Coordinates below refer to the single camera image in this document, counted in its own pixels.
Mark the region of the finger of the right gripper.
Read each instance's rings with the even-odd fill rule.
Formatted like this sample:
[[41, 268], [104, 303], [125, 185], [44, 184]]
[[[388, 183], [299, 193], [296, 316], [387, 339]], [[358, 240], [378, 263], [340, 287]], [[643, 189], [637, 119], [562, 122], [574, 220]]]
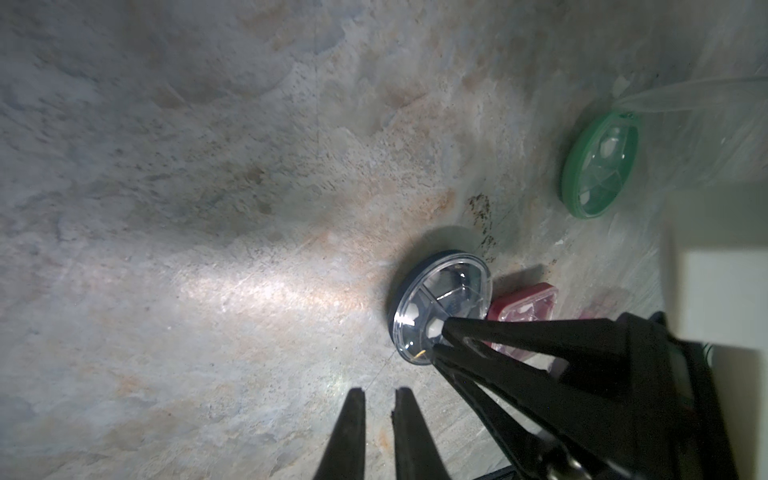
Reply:
[[582, 369], [626, 372], [629, 368], [627, 332], [609, 319], [556, 320], [544, 322], [497, 322], [451, 318], [443, 327], [441, 368], [460, 369], [465, 357], [510, 363], [511, 358], [489, 343], [561, 358]]
[[522, 477], [659, 478], [659, 444], [635, 402], [565, 385], [493, 350], [438, 345], [432, 363]]

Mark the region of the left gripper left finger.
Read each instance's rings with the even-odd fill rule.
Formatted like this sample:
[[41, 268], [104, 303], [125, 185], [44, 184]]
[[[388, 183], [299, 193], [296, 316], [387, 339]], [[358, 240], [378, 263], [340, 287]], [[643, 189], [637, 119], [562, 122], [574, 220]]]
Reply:
[[365, 393], [362, 388], [352, 388], [347, 393], [314, 479], [363, 479], [365, 449]]

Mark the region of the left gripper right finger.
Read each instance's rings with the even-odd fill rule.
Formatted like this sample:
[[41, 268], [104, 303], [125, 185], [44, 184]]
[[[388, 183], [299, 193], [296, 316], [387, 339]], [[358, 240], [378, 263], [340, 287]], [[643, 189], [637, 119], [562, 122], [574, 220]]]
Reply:
[[395, 393], [391, 414], [394, 432], [396, 478], [450, 478], [411, 389]]

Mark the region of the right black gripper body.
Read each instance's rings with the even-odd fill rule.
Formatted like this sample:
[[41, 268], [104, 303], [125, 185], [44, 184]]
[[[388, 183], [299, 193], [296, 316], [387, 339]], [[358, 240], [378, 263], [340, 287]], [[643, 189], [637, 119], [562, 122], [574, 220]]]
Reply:
[[622, 314], [625, 371], [612, 431], [622, 479], [736, 479], [711, 368], [699, 343], [668, 332], [665, 316]]

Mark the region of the dark pink square pillbox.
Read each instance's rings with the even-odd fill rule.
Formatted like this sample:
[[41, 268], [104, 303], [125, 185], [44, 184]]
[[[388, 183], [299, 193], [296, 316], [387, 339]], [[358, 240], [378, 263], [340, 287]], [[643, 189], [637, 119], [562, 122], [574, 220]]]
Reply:
[[546, 282], [499, 297], [491, 303], [489, 321], [528, 323], [552, 319], [559, 290]]

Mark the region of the round dark blue pillbox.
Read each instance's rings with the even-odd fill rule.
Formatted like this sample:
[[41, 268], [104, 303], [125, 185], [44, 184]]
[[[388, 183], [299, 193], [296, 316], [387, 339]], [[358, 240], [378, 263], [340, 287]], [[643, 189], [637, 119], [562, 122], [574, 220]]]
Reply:
[[387, 302], [390, 338], [397, 353], [412, 365], [431, 363], [433, 347], [442, 342], [450, 318], [483, 319], [493, 282], [480, 257], [460, 251], [435, 253], [395, 283]]

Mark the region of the round green pillbox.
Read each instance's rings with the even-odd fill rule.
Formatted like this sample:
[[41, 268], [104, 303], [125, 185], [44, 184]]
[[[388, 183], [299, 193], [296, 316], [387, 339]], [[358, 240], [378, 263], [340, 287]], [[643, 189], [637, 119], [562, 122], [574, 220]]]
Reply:
[[731, 106], [767, 98], [767, 77], [692, 80], [616, 100], [578, 136], [565, 160], [560, 199], [571, 216], [603, 215], [624, 189], [638, 156], [647, 114]]

